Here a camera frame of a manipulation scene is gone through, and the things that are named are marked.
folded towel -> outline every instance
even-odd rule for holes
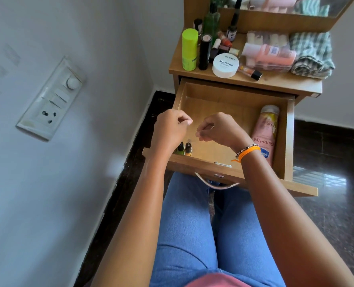
[[[328,16],[329,5],[320,6],[320,0],[301,0],[295,4],[297,14]],[[290,36],[290,48],[297,52],[291,72],[304,77],[325,79],[332,74],[331,36],[326,33],[294,33]]]

black marble floor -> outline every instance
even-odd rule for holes
[[[145,161],[141,152],[150,147],[156,117],[173,106],[174,98],[155,93],[75,287],[83,287],[95,274],[136,186]],[[165,173],[165,189],[172,174]],[[297,201],[354,274],[354,130],[296,120],[293,175],[294,181],[318,187],[319,197]]]

open drawer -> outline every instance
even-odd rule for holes
[[[293,182],[294,97],[289,94],[267,92],[247,87],[183,78],[173,108],[185,111],[193,123],[183,140],[191,143],[191,157],[173,154],[167,168],[173,171],[201,176],[223,183],[239,183],[246,188],[240,163],[231,162],[235,153],[216,142],[200,142],[195,136],[197,127],[208,115],[224,112],[251,135],[261,108],[272,104],[280,108],[273,166],[283,185],[293,196],[317,196],[318,189]],[[231,165],[230,167],[215,162]]]

mirror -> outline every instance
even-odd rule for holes
[[[234,8],[237,0],[212,0],[218,8]],[[351,0],[242,0],[241,10],[337,17]]]

hand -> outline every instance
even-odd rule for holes
[[[206,117],[198,126],[196,136],[200,141],[228,146],[235,153],[254,143],[232,116],[222,112]]]
[[[191,117],[183,110],[170,109],[159,114],[151,142],[152,155],[169,160],[185,137],[187,127],[192,123]]]

